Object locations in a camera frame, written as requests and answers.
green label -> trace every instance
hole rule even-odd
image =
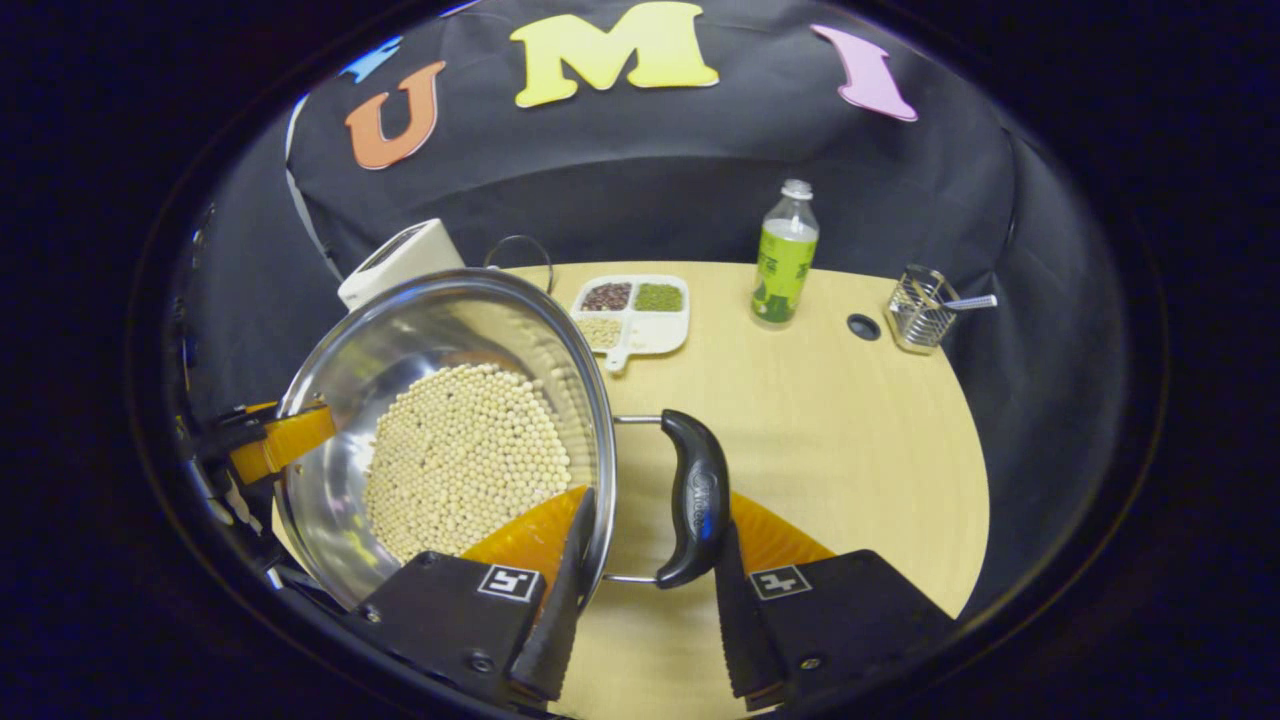
[[[755,292],[751,310],[763,320],[785,323],[796,314],[800,288],[818,242],[785,240],[760,229],[760,258],[755,266]]]

white container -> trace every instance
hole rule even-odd
[[[631,283],[631,295],[623,310],[581,310],[588,293],[602,284]],[[636,310],[636,297],[644,283],[669,284],[680,290],[684,299],[681,309],[675,311]],[[586,318],[607,318],[622,323],[622,332],[613,347],[591,347],[596,354],[604,354],[604,369],[621,373],[632,355],[658,355],[678,350],[689,337],[689,286],[676,275],[602,275],[582,284],[570,307],[575,320]]]
[[[338,297],[352,311],[384,290],[429,273],[462,266],[462,256],[453,247],[444,223],[433,218],[407,227],[384,242],[338,286]]]

bottle cap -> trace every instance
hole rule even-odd
[[[804,181],[788,179],[782,183],[782,195],[795,200],[813,200],[813,188]]]

orange letter u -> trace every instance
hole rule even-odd
[[[389,92],[370,97],[347,115],[351,128],[351,150],[356,163],[366,170],[380,170],[408,158],[431,137],[435,129],[435,76],[444,69],[444,60],[431,63],[408,76],[399,88],[408,94],[408,127],[398,137],[383,137],[383,102]]]

screw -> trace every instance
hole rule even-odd
[[[468,664],[476,673],[493,673],[493,660],[489,660],[489,656],[484,653],[477,652],[472,655]]]

